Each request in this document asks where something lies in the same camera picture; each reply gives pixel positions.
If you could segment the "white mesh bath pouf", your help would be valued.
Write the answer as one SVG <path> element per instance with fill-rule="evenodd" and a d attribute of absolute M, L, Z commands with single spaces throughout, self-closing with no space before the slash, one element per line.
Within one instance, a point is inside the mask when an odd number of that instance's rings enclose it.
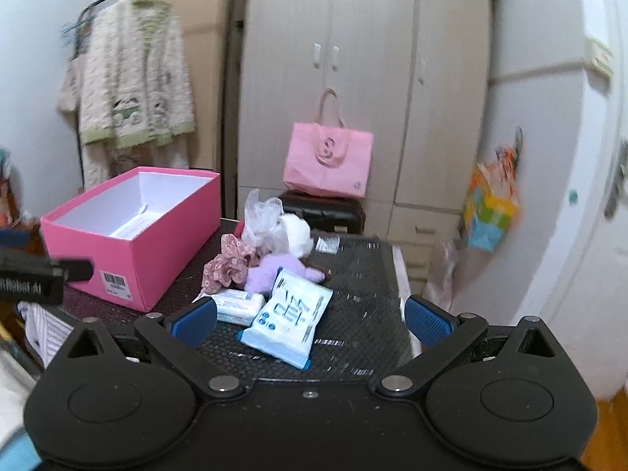
<path fill-rule="evenodd" d="M 282 201 L 277 197 L 260 199 L 260 190 L 249 192 L 245 202 L 242 240 L 261 256 L 288 251 L 287 230 L 283 223 Z"/>

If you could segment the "black suitcase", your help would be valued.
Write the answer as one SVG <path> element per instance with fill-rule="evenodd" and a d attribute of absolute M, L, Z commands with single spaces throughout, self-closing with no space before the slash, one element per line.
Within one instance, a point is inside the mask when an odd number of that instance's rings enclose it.
<path fill-rule="evenodd" d="M 283 210 L 308 222 L 314 230 L 328 233 L 360 235 L 366 215 L 359 200 L 338 197 L 315 197 L 287 190 L 279 196 Z"/>

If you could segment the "pink floral scrunchie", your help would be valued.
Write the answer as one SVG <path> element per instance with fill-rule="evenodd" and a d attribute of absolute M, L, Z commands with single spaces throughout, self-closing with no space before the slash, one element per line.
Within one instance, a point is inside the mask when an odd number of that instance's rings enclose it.
<path fill-rule="evenodd" d="M 245 243 L 234 234 L 220 238 L 220 252 L 203 267 L 201 291 L 216 294 L 224 288 L 243 287 L 250 268 L 260 262 L 255 247 Z"/>

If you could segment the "black clothes rack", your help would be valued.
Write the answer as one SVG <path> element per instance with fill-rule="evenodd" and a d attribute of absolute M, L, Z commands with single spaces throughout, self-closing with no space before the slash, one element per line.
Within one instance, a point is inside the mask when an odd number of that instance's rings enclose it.
<path fill-rule="evenodd" d="M 89 25 L 119 0 L 93 5 L 81 19 L 77 55 L 87 46 Z M 196 131 L 188 138 L 188 168 L 219 166 L 221 102 L 229 0 L 165 0 L 179 18 L 194 98 Z"/>

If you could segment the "white brown plush toy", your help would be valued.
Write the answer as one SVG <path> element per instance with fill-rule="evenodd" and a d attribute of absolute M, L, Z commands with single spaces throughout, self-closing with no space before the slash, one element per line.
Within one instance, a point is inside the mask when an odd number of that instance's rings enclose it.
<path fill-rule="evenodd" d="M 308 257 L 313 248 L 313 238 L 308 222 L 295 214 L 283 214 L 281 221 L 287 233 L 290 253 L 297 258 Z"/>

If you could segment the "small white wipes pack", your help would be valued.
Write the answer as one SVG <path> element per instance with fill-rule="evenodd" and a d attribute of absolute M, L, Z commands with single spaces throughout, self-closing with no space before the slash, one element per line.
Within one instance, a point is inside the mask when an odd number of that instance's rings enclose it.
<path fill-rule="evenodd" d="M 249 327 L 266 303 L 263 294 L 250 294 L 250 292 L 236 289 L 222 289 L 215 294 L 202 291 L 194 298 L 194 302 L 205 298 L 214 300 L 218 321 L 241 327 Z"/>

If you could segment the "small clear plastic packet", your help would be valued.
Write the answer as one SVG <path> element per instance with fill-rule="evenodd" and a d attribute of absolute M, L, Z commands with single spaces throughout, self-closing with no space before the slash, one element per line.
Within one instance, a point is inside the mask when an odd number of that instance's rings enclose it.
<path fill-rule="evenodd" d="M 341 237 L 338 235 L 320 235 L 315 243 L 315 250 L 319 253 L 336 254 L 340 250 Z"/>

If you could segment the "pink paper tote bag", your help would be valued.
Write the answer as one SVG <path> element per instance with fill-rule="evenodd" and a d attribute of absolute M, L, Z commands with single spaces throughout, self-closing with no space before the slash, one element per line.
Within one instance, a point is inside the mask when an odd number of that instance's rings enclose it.
<path fill-rule="evenodd" d="M 335 126 L 323 125 L 328 96 L 336 100 Z M 314 120 L 293 125 L 283 183 L 311 196 L 362 199 L 371 171 L 372 147 L 374 134 L 347 128 L 338 93 L 326 88 Z"/>

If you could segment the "beige wardrobe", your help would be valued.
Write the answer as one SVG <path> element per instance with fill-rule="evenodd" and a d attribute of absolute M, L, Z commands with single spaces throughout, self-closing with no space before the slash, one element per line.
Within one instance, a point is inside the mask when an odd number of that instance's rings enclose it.
<path fill-rule="evenodd" d="M 374 136 L 365 231 L 422 289 L 459 226 L 491 29 L 492 0 L 246 0 L 238 195 L 281 194 L 294 124 L 342 116 Z"/>

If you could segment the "pink cardboard box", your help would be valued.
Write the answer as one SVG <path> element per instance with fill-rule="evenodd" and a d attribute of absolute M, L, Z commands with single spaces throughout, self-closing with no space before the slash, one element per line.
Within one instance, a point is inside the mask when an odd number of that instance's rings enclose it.
<path fill-rule="evenodd" d="M 137 167 L 42 216 L 52 258 L 88 258 L 94 275 L 70 287 L 149 312 L 220 224 L 220 175 Z"/>

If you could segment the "large blue wipes pack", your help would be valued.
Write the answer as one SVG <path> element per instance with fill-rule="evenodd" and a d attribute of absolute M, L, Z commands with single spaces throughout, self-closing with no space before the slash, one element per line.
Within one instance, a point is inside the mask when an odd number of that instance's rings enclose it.
<path fill-rule="evenodd" d="M 269 301 L 237 339 L 296 369 L 308 369 L 316 327 L 332 296 L 332 289 L 281 269 Z"/>

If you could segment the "colourful hanging gift bag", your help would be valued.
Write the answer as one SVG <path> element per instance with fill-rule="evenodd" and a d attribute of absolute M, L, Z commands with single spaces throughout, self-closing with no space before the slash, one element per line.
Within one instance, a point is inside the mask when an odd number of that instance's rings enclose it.
<path fill-rule="evenodd" d="M 494 253 L 518 214 L 516 174 L 524 133 L 516 128 L 514 144 L 495 149 L 491 163 L 477 163 L 471 174 L 463 210 L 466 246 Z"/>

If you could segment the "purple plush toy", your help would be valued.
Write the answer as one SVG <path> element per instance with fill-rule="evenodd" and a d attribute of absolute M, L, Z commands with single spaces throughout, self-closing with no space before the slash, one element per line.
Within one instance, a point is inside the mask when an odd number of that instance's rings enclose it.
<path fill-rule="evenodd" d="M 281 271 L 288 271 L 315 284 L 323 283 L 326 279 L 321 270 L 306 266 L 292 254 L 268 254 L 260 259 L 257 267 L 248 269 L 244 290 L 250 294 L 267 296 L 272 292 Z"/>

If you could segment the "white refrigerator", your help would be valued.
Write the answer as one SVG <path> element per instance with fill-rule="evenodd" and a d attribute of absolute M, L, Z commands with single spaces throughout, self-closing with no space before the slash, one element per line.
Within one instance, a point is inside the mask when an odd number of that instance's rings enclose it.
<path fill-rule="evenodd" d="M 515 136 L 519 212 L 453 309 L 541 317 L 594 396 L 627 381 L 627 0 L 496 0 L 482 159 Z"/>

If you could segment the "cream green knit cardigan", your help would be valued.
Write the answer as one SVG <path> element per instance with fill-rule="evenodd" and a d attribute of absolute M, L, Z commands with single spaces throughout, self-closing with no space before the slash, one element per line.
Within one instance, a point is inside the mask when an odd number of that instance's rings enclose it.
<path fill-rule="evenodd" d="M 179 18 L 165 0 L 119 0 L 89 25 L 57 109 L 77 117 L 84 189 L 137 166 L 186 169 L 196 131 Z"/>

